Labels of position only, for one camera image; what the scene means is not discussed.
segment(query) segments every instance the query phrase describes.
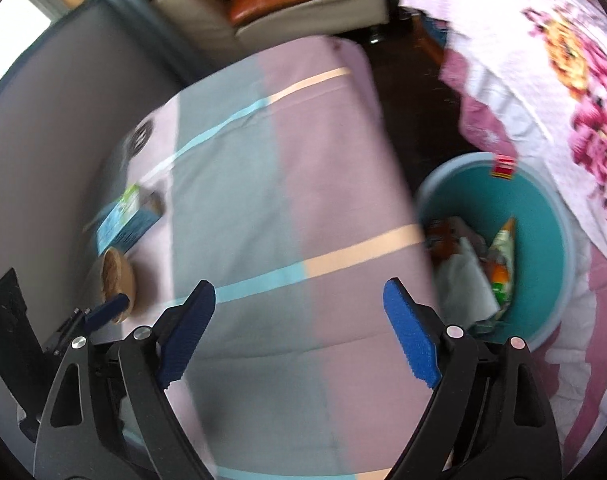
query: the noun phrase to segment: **blue bucket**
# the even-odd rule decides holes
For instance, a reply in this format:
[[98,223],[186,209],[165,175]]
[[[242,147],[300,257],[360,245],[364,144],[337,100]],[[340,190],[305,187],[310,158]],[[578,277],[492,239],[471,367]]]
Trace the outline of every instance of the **blue bucket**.
[[460,216],[488,244],[517,218],[515,292],[502,323],[485,340],[518,335],[531,350],[557,328],[570,300],[577,267],[569,213],[532,166],[519,163],[512,180],[490,175],[491,153],[469,153],[443,164],[419,188],[422,224]]

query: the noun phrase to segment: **silver screw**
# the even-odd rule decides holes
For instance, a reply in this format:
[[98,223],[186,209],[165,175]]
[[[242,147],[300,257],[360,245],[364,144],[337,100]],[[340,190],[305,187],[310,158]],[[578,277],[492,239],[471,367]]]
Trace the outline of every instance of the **silver screw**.
[[72,340],[71,346],[76,350],[79,348],[84,348],[86,346],[86,338],[83,335],[76,337]]
[[463,329],[456,325],[450,325],[447,329],[445,329],[445,333],[447,333],[453,339],[461,339],[463,337]]
[[512,348],[516,348],[517,350],[523,350],[525,348],[525,341],[520,337],[511,337],[510,346],[512,346]]
[[149,326],[140,326],[139,328],[135,328],[133,337],[138,341],[141,341],[141,339],[146,339],[151,333],[152,330]]

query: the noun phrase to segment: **gray wall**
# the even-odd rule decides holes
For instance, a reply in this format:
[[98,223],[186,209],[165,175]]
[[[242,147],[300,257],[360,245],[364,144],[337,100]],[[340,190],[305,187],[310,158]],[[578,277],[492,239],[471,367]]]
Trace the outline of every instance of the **gray wall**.
[[[77,297],[84,198],[117,140],[180,88],[101,0],[78,9],[0,84],[0,277],[15,267],[40,342]],[[0,435],[32,471],[33,445],[0,378]]]

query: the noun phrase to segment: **tissue box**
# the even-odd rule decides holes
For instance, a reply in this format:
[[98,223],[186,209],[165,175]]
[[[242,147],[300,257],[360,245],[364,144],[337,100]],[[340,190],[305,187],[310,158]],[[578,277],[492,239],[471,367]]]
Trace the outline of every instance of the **tissue box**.
[[155,193],[130,186],[97,229],[97,252],[101,256],[112,246],[125,253],[161,216],[161,201]]

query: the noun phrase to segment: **brown bowl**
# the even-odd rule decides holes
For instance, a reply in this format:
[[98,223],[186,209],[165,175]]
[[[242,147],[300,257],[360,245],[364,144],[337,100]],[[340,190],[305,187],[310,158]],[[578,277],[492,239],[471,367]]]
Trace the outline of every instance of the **brown bowl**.
[[109,247],[101,260],[101,300],[106,301],[120,292],[127,295],[130,302],[115,323],[121,323],[130,316],[135,306],[135,273],[123,253],[114,247]]

